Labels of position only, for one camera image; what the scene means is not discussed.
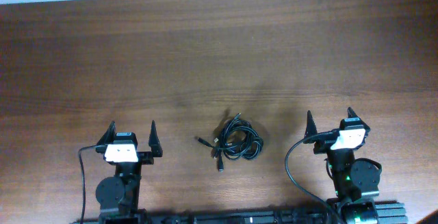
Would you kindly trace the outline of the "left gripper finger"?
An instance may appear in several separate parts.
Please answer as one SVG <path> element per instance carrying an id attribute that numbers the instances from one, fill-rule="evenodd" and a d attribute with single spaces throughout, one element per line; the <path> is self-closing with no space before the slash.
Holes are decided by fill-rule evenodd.
<path id="1" fill-rule="evenodd" d="M 153 154 L 153 157 L 162 157 L 163 156 L 163 149 L 160 144 L 158 135 L 157 135 L 157 128 L 156 123 L 154 120 L 152 120 L 151 123 L 151 131 L 149 134 L 149 141 L 148 145 L 151 148 L 151 153 Z"/>
<path id="2" fill-rule="evenodd" d="M 103 146 L 103 145 L 112 144 L 115 135 L 116 135 L 116 124 L 114 121 L 112 121 L 109 124 L 107 131 L 102 135 L 102 137 L 99 139 L 96 145 Z"/>

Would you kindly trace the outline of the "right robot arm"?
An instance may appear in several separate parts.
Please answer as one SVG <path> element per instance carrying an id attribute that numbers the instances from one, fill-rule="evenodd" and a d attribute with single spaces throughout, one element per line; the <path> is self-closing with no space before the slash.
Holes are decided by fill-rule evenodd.
<path id="1" fill-rule="evenodd" d="M 367 158 L 356 158 L 355 151 L 365 144 L 370 127 L 354 112 L 340 121 L 337 129 L 319 132 L 310 111 L 307 112 L 305 143 L 314 144 L 314 154 L 325 154 L 326 170 L 337 197 L 328 200 L 336 216 L 345 223 L 378 223 L 374 198 L 382 166 Z"/>

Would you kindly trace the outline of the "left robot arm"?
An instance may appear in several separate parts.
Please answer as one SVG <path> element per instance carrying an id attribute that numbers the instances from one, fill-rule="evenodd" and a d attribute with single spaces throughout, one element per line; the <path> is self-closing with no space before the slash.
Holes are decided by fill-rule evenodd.
<path id="1" fill-rule="evenodd" d="M 100 204 L 99 223 L 150 223 L 145 209 L 138 207 L 142 167 L 154 164 L 163 156 L 155 122 L 151 123 L 148 151 L 138 151 L 138 140 L 133 132 L 117 132 L 115 122 L 96 144 L 96 152 L 115 166 L 115 173 L 103 179 L 96 187 L 95 196 Z"/>

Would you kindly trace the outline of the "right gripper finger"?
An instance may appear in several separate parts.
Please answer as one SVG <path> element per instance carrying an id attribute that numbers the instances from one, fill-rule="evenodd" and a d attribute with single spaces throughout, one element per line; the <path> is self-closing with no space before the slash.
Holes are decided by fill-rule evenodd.
<path id="1" fill-rule="evenodd" d="M 346 122 L 346 128 L 347 129 L 363 128 L 365 130 L 364 137 L 367 138 L 371 130 L 370 126 L 367 123 L 365 123 L 351 107 L 348 107 L 347 115 L 348 115 L 347 118 L 348 121 Z"/>
<path id="2" fill-rule="evenodd" d="M 305 130 L 305 138 L 314 136 L 318 133 L 317 128 L 315 126 L 315 122 L 310 110 L 307 111 L 307 123 Z"/>

